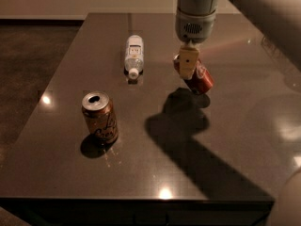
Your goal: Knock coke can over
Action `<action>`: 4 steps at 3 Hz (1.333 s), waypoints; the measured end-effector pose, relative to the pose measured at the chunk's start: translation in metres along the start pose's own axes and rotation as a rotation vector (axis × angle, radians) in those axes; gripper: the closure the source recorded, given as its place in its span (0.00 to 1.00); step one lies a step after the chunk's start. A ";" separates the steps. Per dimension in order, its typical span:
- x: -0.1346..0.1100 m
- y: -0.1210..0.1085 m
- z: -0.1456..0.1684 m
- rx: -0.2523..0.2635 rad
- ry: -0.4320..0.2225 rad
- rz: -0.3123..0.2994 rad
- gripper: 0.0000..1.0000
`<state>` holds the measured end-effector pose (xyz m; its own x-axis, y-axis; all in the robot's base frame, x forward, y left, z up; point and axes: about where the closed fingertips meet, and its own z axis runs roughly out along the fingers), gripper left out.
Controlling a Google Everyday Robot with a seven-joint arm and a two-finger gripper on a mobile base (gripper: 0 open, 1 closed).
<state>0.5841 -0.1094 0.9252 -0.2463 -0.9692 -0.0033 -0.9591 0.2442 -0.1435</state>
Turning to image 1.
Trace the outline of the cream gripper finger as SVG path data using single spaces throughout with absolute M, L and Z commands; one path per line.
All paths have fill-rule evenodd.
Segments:
M 188 44 L 183 45 L 179 51 L 180 56 L 180 77 L 184 80 L 190 80 L 196 68 L 198 61 L 199 50 L 196 47 L 191 47 Z

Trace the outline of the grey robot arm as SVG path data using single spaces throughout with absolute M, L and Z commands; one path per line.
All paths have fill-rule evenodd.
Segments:
M 301 0 L 229 0 L 301 70 Z M 212 33 L 218 0 L 177 0 L 176 33 L 198 45 Z

